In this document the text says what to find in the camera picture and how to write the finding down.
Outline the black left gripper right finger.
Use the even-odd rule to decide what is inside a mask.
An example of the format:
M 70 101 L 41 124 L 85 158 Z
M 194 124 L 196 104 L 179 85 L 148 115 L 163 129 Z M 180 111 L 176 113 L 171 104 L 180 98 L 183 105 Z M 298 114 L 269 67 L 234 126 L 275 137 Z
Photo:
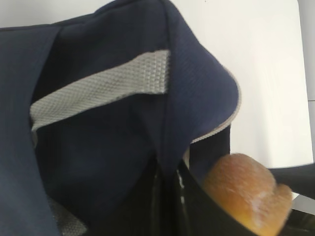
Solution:
M 178 236 L 253 236 L 222 210 L 181 161 L 173 179 L 174 224 Z

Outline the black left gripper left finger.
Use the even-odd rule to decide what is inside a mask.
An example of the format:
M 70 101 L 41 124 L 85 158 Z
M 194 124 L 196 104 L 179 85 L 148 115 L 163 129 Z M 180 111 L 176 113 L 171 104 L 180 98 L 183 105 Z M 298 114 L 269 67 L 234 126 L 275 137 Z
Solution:
M 125 199 L 106 217 L 93 222 L 90 236 L 171 236 L 169 194 L 155 159 Z

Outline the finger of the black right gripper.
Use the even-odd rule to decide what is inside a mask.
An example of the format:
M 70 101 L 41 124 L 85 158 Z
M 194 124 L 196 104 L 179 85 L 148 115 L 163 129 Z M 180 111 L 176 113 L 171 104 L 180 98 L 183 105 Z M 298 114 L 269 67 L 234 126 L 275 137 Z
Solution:
M 269 169 L 278 183 L 285 184 L 295 193 L 315 196 L 315 164 Z

